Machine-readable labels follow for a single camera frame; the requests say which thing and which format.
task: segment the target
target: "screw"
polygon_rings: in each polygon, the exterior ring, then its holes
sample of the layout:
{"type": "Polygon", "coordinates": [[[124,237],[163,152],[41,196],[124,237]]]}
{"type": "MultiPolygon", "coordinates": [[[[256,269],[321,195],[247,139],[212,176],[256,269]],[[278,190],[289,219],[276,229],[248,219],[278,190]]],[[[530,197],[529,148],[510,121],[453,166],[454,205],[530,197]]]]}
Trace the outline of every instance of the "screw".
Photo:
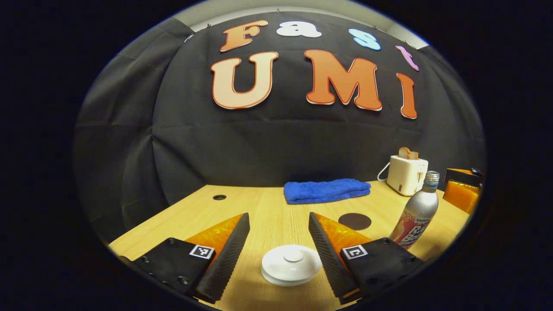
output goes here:
{"type": "Polygon", "coordinates": [[[179,280],[179,282],[181,282],[184,285],[188,285],[189,283],[188,280],[183,276],[178,276],[177,279],[179,280]]]}

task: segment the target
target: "pink letter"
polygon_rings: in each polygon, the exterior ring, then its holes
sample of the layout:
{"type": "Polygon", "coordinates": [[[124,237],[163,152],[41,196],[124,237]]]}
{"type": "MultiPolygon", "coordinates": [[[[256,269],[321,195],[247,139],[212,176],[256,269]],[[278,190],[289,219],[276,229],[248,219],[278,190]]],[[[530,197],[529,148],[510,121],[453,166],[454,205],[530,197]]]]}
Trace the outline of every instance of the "pink letter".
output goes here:
{"type": "Polygon", "coordinates": [[[415,69],[416,71],[419,71],[419,67],[417,65],[415,65],[415,63],[413,62],[413,56],[411,56],[411,54],[409,54],[409,52],[407,52],[407,50],[405,50],[405,48],[403,46],[396,45],[395,47],[398,48],[398,50],[401,51],[401,53],[403,54],[403,57],[405,57],[405,60],[407,61],[407,63],[409,63],[409,65],[411,65],[411,67],[413,67],[413,69],[415,69]]]}

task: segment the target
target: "orange letter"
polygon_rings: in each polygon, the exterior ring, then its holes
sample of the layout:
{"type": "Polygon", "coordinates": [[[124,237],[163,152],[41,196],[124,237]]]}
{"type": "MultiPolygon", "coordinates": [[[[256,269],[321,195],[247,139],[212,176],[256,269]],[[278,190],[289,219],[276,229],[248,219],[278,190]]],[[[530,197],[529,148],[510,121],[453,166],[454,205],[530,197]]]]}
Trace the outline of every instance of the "orange letter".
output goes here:
{"type": "Polygon", "coordinates": [[[332,82],[340,101],[347,105],[359,85],[359,93],[354,103],[362,109],[382,109],[378,100],[377,82],[374,73],[377,66],[362,58],[356,58],[348,71],[332,53],[322,50],[307,50],[307,56],[313,62],[313,90],[307,94],[307,101],[319,105],[334,103],[334,95],[330,93],[328,81],[332,82]]]}
{"type": "Polygon", "coordinates": [[[249,34],[250,37],[256,36],[259,34],[258,26],[267,26],[268,24],[266,20],[258,20],[257,22],[251,22],[225,30],[223,33],[227,34],[227,42],[221,47],[221,52],[226,52],[250,43],[252,38],[246,39],[246,35],[249,34]]]}
{"type": "Polygon", "coordinates": [[[401,107],[401,114],[409,119],[416,119],[415,111],[415,96],[413,96],[413,87],[415,83],[410,77],[397,73],[399,81],[401,81],[401,89],[403,91],[403,106],[401,107]]]}
{"type": "Polygon", "coordinates": [[[277,52],[253,54],[249,61],[255,63],[255,84],[247,92],[234,90],[234,69],[242,62],[240,58],[219,61],[211,66],[213,71],[213,100],[226,109],[249,108],[269,96],[273,86],[273,60],[277,52]]]}

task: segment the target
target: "toaster cord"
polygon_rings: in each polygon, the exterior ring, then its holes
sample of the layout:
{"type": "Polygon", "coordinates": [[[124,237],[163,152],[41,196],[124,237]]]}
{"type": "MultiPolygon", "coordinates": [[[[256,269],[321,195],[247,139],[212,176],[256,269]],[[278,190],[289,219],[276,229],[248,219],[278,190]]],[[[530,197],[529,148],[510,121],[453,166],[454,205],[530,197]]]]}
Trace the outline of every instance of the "toaster cord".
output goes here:
{"type": "Polygon", "coordinates": [[[380,180],[381,182],[385,181],[386,179],[388,178],[384,178],[384,179],[380,179],[380,175],[382,174],[382,172],[390,165],[390,162],[388,162],[388,164],[386,164],[386,166],[380,171],[380,173],[378,173],[377,175],[377,179],[380,180]]]}

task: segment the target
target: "cutout letter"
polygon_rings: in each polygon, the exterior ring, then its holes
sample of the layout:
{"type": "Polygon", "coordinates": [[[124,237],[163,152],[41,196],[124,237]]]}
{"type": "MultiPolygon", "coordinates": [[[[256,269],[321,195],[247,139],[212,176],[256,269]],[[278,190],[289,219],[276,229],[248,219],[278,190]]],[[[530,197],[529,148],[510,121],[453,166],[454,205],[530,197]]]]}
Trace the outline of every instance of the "cutout letter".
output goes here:
{"type": "Polygon", "coordinates": [[[395,47],[398,48],[398,50],[401,51],[401,53],[403,54],[403,57],[405,57],[405,60],[407,61],[407,63],[409,63],[409,65],[411,65],[411,67],[413,67],[413,69],[415,69],[416,71],[419,71],[419,67],[417,65],[415,65],[415,63],[413,62],[413,56],[409,52],[407,52],[407,50],[405,50],[405,48],[403,46],[396,45],[395,47]]]}
{"type": "Polygon", "coordinates": [[[322,36],[315,25],[308,22],[284,22],[280,24],[280,28],[276,30],[276,33],[285,37],[302,35],[309,38],[318,38],[322,36]]]}
{"type": "Polygon", "coordinates": [[[249,108],[262,102],[271,92],[273,60],[277,58],[277,52],[257,53],[249,57],[249,61],[255,63],[255,84],[247,92],[234,90],[234,69],[242,62],[240,58],[213,64],[213,100],[226,109],[249,108]]]}
{"type": "Polygon", "coordinates": [[[221,47],[221,52],[226,52],[249,44],[252,38],[246,38],[246,35],[255,37],[259,34],[258,26],[267,26],[268,24],[266,20],[258,20],[257,22],[251,22],[225,30],[223,33],[227,34],[227,42],[221,47]]]}
{"type": "Polygon", "coordinates": [[[305,56],[313,62],[313,90],[307,94],[307,101],[319,105],[331,105],[335,97],[330,93],[329,81],[334,86],[342,104],[347,105],[359,86],[354,103],[362,109],[379,111],[377,83],[374,73],[377,66],[362,58],[356,58],[346,71],[336,57],[327,51],[307,50],[305,56]]]}
{"type": "Polygon", "coordinates": [[[416,119],[415,111],[415,96],[413,95],[413,87],[415,83],[410,77],[397,73],[399,81],[401,81],[401,89],[403,91],[403,106],[401,107],[401,115],[409,118],[416,119]]]}
{"type": "Polygon", "coordinates": [[[355,37],[353,40],[359,45],[380,51],[380,44],[378,44],[377,39],[373,35],[357,29],[350,29],[349,33],[355,37]]]}

